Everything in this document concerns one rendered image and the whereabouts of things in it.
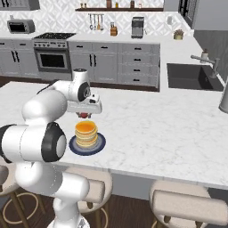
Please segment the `grey two-door base cupboard run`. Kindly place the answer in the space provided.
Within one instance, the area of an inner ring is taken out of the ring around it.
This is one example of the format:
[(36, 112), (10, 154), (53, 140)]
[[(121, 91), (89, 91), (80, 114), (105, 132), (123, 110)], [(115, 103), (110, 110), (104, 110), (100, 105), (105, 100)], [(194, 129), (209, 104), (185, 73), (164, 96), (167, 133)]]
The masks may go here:
[(0, 70), (7, 77), (39, 78), (32, 40), (0, 38)]

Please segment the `dark grey sink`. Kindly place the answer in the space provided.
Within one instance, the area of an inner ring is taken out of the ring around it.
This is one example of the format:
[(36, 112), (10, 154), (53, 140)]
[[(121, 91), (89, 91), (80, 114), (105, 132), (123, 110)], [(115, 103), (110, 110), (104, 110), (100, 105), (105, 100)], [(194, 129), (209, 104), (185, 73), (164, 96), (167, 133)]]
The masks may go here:
[(211, 75), (212, 68), (208, 65), (167, 64), (169, 88), (222, 92), (224, 86), (217, 77), (212, 78)]

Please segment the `grey tall cabinet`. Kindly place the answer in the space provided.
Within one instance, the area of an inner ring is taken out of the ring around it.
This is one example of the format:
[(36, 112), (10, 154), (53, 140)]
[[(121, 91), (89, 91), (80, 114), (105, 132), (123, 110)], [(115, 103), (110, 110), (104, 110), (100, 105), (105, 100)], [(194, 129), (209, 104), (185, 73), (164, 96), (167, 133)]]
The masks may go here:
[(195, 30), (228, 30), (228, 0), (198, 0), (193, 28)]

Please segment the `potted plant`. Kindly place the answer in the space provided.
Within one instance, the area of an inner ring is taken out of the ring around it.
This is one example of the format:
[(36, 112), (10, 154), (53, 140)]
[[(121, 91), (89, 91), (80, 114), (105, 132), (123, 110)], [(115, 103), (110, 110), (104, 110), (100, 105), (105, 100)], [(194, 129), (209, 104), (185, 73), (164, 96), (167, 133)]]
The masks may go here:
[(184, 32), (181, 29), (178, 29), (174, 32), (174, 40), (182, 40)]

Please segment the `golden pancake stack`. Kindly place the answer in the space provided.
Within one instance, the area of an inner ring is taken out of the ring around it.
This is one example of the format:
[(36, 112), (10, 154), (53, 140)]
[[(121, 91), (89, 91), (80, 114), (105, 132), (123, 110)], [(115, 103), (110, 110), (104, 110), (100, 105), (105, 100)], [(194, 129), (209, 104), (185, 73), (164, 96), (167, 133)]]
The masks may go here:
[(85, 120), (75, 125), (76, 143), (81, 148), (89, 148), (96, 144), (98, 128), (93, 121)]

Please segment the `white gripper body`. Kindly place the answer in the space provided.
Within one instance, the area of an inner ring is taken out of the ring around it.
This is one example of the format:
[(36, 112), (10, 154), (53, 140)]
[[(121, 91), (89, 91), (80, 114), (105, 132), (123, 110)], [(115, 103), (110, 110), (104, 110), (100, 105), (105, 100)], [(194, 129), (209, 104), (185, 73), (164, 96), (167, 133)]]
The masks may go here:
[(102, 103), (68, 102), (67, 112), (100, 114), (102, 112)]

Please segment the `dark framed window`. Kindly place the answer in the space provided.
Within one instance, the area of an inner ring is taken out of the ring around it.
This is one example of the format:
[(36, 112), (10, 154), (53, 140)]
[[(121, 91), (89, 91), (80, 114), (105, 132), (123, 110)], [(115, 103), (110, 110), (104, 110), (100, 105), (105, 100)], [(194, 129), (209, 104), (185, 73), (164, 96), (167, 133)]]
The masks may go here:
[(197, 0), (180, 0), (178, 12), (181, 13), (183, 17), (187, 17), (192, 20), (195, 12), (196, 3)]

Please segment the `dark wooden wall shelf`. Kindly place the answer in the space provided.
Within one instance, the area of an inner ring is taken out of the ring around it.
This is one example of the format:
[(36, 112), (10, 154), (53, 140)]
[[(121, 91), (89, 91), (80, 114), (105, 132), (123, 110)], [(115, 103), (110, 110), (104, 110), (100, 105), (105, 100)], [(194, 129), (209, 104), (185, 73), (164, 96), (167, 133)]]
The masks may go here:
[(164, 12), (164, 8), (77, 8), (75, 12)]

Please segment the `grey cupboard and drawer run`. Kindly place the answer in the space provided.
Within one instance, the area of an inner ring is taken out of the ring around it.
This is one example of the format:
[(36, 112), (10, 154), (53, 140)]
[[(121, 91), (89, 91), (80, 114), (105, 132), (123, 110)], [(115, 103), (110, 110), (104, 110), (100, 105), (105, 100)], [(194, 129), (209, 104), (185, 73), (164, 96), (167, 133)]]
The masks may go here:
[(69, 52), (93, 83), (159, 90), (160, 44), (69, 41)]

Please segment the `wooden knife block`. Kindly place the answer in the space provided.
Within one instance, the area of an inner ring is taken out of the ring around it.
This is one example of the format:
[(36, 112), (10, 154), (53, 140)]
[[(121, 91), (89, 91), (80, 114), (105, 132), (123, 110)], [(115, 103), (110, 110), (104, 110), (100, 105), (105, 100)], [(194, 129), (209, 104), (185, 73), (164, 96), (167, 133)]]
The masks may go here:
[(110, 23), (110, 35), (113, 37), (118, 35), (118, 28), (114, 25), (114, 22)]

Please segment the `dark blue plate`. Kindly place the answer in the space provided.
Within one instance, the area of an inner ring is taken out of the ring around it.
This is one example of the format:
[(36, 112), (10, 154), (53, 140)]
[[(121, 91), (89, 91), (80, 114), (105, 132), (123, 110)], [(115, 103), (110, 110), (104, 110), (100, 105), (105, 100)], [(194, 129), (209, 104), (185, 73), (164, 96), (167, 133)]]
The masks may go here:
[(80, 156), (92, 156), (100, 152), (105, 147), (105, 144), (106, 144), (106, 139), (101, 133), (98, 134), (98, 138), (95, 145), (89, 148), (82, 148), (79, 145), (77, 145), (76, 139), (77, 139), (76, 136), (73, 136), (70, 139), (69, 148), (73, 153)]

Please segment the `grey rounded cylinder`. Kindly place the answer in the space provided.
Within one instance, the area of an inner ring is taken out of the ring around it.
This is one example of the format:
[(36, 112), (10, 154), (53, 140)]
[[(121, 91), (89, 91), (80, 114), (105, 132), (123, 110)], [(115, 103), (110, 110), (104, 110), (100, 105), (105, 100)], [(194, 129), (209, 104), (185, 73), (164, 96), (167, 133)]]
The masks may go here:
[(226, 79), (222, 99), (219, 104), (219, 110), (228, 114), (228, 78)]

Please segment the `silver toaster oven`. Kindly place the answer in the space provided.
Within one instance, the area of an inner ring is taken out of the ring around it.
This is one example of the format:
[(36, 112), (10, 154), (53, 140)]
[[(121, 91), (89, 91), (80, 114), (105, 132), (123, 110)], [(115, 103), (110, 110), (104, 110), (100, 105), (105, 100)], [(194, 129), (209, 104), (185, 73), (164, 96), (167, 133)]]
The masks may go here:
[(7, 27), (12, 34), (31, 34), (36, 31), (33, 20), (8, 20)]

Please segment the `pale soap dispenser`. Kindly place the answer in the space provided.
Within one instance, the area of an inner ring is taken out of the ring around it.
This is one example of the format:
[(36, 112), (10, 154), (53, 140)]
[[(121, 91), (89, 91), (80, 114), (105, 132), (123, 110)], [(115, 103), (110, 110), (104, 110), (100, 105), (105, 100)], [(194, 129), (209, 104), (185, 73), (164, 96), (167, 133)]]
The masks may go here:
[(208, 59), (208, 49), (205, 48), (201, 54), (201, 58), (203, 59), (202, 61), (200, 61), (201, 63), (206, 63), (205, 60)]

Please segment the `grey wall cupboard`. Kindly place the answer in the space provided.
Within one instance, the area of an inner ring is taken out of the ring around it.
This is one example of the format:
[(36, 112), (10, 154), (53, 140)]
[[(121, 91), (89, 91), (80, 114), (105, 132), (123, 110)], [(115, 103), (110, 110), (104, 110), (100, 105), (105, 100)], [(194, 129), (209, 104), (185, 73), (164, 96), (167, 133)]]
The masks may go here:
[(0, 0), (0, 11), (35, 11), (39, 9), (39, 0)]

